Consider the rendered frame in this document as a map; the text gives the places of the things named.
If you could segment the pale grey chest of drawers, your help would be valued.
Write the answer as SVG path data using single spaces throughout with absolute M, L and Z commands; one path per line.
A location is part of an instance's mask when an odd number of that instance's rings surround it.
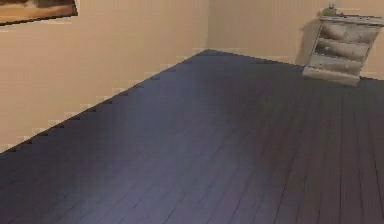
M 321 16 L 320 27 L 303 75 L 356 86 L 370 50 L 384 27 L 383 17 Z

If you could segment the framed brown wall picture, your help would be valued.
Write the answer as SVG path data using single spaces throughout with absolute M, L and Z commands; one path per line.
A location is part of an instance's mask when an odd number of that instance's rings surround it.
M 77 15 L 75 0 L 0 0 L 0 26 Z

